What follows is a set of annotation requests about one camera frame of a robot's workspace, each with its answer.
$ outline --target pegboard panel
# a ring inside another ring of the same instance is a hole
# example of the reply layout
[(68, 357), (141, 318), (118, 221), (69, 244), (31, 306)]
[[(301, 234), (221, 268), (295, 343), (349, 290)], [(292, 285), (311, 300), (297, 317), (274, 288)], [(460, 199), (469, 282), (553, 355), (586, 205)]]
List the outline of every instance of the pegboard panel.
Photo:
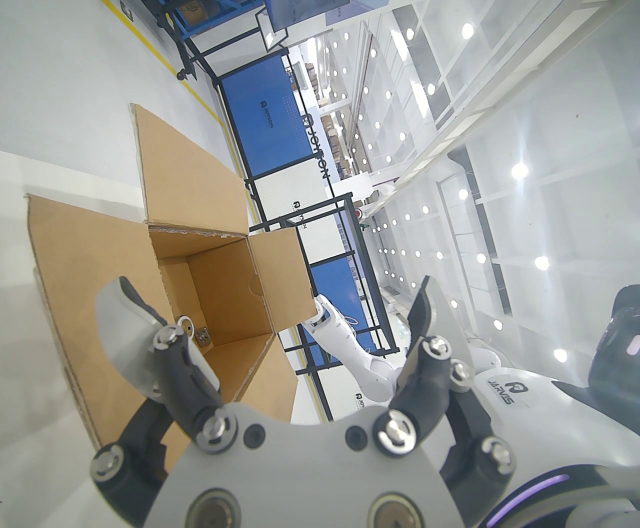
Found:
[[(318, 171), (317, 160), (298, 163), (255, 182), (264, 213), (267, 218), (277, 218), (327, 199), (324, 181)], [(334, 205), (317, 209), (306, 216), (315, 216), (334, 209)], [(292, 218), (299, 221), (301, 217)], [(309, 262), (344, 253), (342, 238), (338, 230), (337, 215), (300, 226), (300, 237)]]

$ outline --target floor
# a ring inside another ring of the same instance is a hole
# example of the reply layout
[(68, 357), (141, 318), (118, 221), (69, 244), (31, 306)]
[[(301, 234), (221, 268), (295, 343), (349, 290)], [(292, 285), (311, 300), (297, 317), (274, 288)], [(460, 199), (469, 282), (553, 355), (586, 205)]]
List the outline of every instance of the floor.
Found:
[(133, 24), (109, 0), (27, 0), (0, 17), (1, 528), (122, 525), (88, 480), (93, 447), (36, 288), (25, 193), (124, 202), (141, 219), (133, 102), (238, 172), (204, 76), (192, 91), (178, 82), (173, 47), (133, 7)]

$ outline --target humanoid robot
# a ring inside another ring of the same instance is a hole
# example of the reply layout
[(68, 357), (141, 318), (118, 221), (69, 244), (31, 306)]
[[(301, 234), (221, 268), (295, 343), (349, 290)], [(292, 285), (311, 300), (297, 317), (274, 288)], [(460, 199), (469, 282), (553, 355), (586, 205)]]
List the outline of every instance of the humanoid robot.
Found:
[[(147, 528), (640, 526), (640, 286), (616, 297), (585, 388), (474, 354), (432, 277), (410, 311), (401, 369), (363, 350), (325, 297), (316, 308), (307, 331), (387, 407), (295, 426), (224, 404), (182, 326), (126, 278), (105, 286), (104, 351), (147, 397), (91, 462), (122, 518)], [(192, 443), (167, 475), (161, 439), (173, 421)]]

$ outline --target cardboard box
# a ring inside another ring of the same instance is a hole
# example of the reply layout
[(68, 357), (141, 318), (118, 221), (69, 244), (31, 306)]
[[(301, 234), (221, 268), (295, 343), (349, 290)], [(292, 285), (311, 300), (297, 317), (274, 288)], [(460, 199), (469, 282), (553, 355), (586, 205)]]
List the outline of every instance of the cardboard box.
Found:
[[(289, 421), (296, 376), (277, 332), (315, 314), (294, 229), (248, 236), (242, 180), (167, 123), (134, 106), (147, 223), (32, 196), (29, 235), (76, 401), (96, 446), (143, 402), (109, 363), (95, 297), (125, 275), (168, 321), (206, 326), (201, 352), (226, 402)], [(188, 444), (167, 432), (167, 468)]]

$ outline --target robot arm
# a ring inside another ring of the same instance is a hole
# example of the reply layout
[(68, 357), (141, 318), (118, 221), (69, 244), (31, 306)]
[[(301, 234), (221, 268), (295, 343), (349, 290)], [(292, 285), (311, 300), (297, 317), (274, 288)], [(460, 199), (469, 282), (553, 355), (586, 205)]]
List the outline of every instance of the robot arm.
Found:
[(401, 370), (384, 358), (368, 354), (345, 317), (323, 295), (315, 298), (317, 315), (302, 323), (328, 354), (337, 358), (370, 400), (384, 402), (395, 394)]

